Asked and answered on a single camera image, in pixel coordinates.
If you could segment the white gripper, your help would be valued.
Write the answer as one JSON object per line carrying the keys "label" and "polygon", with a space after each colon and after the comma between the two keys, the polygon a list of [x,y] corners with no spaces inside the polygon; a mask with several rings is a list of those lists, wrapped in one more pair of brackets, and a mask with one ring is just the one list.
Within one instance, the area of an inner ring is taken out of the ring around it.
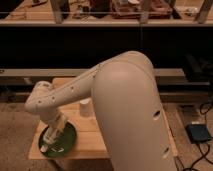
{"label": "white gripper", "polygon": [[67,123],[67,117],[62,113],[51,115],[48,116],[47,123],[49,126],[47,135],[58,137],[65,128],[65,125]]}

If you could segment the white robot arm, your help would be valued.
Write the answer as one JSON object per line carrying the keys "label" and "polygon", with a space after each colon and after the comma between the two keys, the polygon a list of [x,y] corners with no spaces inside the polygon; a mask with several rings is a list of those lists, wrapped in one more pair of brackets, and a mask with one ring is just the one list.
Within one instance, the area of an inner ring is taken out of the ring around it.
{"label": "white robot arm", "polygon": [[47,137],[65,127],[60,106],[90,98],[114,171],[177,171],[164,110],[150,59],[127,51],[55,88],[38,82],[25,109],[49,126]]}

